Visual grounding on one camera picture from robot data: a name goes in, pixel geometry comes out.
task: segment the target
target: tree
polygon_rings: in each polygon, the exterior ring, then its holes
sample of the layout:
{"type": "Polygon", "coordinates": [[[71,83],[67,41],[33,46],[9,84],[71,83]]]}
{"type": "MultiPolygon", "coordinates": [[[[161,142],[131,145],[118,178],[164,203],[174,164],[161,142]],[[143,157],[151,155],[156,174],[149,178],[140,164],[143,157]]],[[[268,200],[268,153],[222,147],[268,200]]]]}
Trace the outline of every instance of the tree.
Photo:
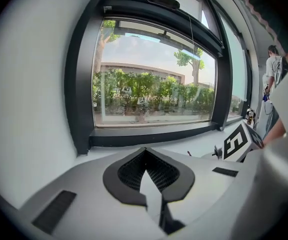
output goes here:
{"type": "Polygon", "coordinates": [[[100,28],[100,36],[95,50],[93,67],[95,74],[101,70],[101,61],[105,45],[120,38],[120,35],[114,34],[115,23],[115,20],[104,20],[100,28]]]}
{"type": "MultiPolygon", "coordinates": [[[[194,48],[194,54],[197,54],[199,58],[201,58],[203,51],[200,48],[194,48]]],[[[194,77],[194,84],[199,84],[199,69],[204,69],[204,61],[203,60],[197,60],[186,53],[182,52],[181,50],[178,50],[178,52],[174,52],[174,56],[177,58],[177,65],[180,67],[187,66],[190,64],[193,68],[192,76],[194,77]]]]}

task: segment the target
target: window glass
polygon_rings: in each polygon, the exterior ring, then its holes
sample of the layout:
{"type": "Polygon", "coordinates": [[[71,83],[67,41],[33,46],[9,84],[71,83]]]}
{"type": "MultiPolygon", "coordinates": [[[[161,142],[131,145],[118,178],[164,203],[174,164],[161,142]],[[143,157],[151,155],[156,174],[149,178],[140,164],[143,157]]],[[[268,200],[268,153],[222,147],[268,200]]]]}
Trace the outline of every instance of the window glass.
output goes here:
{"type": "Polygon", "coordinates": [[[209,7],[204,0],[176,0],[180,4],[180,9],[201,22],[205,27],[211,30],[219,37],[214,18],[210,13],[209,7]]]}
{"type": "Polygon", "coordinates": [[[240,40],[227,22],[221,18],[228,38],[233,68],[233,88],[228,117],[240,116],[243,103],[247,101],[247,68],[245,52],[240,40]]]}
{"type": "Polygon", "coordinates": [[[215,59],[144,21],[104,20],[93,63],[96,127],[210,120],[215,59]]]}

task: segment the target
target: white shirt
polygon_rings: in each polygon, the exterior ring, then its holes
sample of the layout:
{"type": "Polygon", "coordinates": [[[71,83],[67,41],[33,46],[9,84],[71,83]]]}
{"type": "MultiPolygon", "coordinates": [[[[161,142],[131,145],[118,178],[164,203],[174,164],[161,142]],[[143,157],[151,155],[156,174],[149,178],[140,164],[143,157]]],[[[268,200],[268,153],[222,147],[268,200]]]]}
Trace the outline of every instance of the white shirt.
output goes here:
{"type": "MultiPolygon", "coordinates": [[[[281,59],[281,56],[271,56],[266,61],[266,76],[267,77],[275,77],[275,73],[278,70],[278,63],[281,59]]],[[[270,88],[270,93],[275,89],[275,84],[273,83],[272,87],[270,88]]]]}

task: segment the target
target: sky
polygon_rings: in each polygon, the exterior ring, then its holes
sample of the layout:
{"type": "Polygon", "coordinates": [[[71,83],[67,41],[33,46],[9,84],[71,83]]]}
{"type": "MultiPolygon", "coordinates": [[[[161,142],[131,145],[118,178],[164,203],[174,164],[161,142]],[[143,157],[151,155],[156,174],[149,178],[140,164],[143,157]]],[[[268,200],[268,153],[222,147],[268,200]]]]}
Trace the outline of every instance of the sky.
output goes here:
{"type": "MultiPolygon", "coordinates": [[[[201,22],[208,27],[204,13],[201,22]]],[[[185,75],[185,84],[193,82],[192,66],[178,66],[174,52],[178,49],[167,44],[153,40],[146,40],[135,36],[121,35],[117,40],[105,45],[102,62],[129,63],[160,68],[170,72],[185,75]]],[[[215,60],[206,52],[203,52],[201,59],[205,68],[199,70],[199,82],[215,82],[215,60]]]]}

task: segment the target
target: black rectangular strip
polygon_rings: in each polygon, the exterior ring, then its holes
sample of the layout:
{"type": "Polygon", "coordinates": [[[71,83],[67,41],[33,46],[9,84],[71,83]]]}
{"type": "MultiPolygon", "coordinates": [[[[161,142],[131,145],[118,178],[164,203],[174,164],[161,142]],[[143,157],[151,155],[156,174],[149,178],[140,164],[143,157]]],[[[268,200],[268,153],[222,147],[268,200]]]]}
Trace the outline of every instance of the black rectangular strip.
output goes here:
{"type": "Polygon", "coordinates": [[[70,207],[71,203],[76,197],[76,193],[63,190],[59,193],[54,200],[37,216],[32,224],[44,231],[51,234],[61,218],[70,207]]]}
{"type": "Polygon", "coordinates": [[[212,171],[216,172],[216,173],[219,173],[219,174],[224,174],[224,175],[227,175],[227,176],[231,176],[231,177],[236,177],[236,175],[238,175],[238,171],[237,170],[229,170],[229,169],[220,168],[220,167],[216,167],[212,171]]]}

